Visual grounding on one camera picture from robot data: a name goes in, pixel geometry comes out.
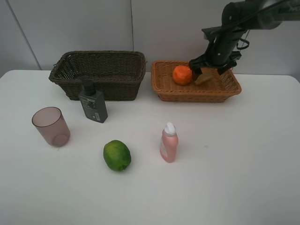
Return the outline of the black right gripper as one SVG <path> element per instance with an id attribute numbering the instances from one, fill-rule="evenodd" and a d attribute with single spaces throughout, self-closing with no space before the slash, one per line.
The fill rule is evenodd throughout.
<path id="1" fill-rule="evenodd" d="M 234 49 L 241 37 L 241 30 L 219 30 L 215 40 L 209 42 L 205 53 L 189 62 L 193 81 L 203 74 L 201 68 L 217 68 L 218 74 L 222 75 L 235 67 L 241 54 Z"/>

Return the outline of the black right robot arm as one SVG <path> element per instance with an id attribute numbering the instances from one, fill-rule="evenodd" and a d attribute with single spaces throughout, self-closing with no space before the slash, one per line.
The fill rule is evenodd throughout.
<path id="1" fill-rule="evenodd" d="M 222 24 L 203 29 L 209 44 L 204 54 L 188 64 L 194 82 L 210 78 L 204 68 L 216 69 L 219 75 L 237 65 L 241 50 L 249 46 L 243 35 L 250 30 L 271 30 L 283 21 L 300 19 L 298 0 L 245 0 L 230 2 L 222 12 Z"/>

